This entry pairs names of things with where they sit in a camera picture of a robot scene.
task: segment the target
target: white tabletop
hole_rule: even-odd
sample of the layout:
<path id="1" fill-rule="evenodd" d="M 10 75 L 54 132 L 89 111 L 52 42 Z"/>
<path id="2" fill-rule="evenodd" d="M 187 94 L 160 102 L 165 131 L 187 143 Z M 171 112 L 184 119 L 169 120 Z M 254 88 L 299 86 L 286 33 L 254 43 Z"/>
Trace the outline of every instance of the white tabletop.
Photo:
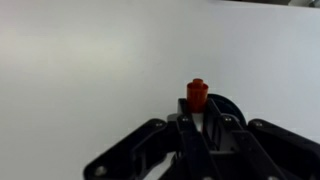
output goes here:
<path id="1" fill-rule="evenodd" d="M 0 1 L 0 179 L 82 179 L 176 112 L 194 77 L 247 119 L 320 142 L 319 19 L 211 0 Z"/>

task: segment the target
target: white surface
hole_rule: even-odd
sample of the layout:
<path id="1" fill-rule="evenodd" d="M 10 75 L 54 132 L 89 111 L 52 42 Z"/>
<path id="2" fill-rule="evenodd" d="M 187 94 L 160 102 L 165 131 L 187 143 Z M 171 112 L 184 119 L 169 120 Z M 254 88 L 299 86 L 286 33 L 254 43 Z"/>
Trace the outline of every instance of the white surface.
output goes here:
<path id="1" fill-rule="evenodd" d="M 248 119 L 320 142 L 319 19 L 210 0 L 1 0 L 0 179 L 82 179 L 123 136 L 176 112 L 194 77 Z"/>

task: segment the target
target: red cylinder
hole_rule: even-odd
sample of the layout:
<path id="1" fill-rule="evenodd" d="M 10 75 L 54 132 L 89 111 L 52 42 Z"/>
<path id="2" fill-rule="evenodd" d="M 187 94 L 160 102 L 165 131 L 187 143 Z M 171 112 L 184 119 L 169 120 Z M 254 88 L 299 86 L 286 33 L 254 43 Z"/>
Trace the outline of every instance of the red cylinder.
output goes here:
<path id="1" fill-rule="evenodd" d="M 202 79 L 193 79 L 187 85 L 188 109 L 191 113 L 203 113 L 209 86 Z"/>

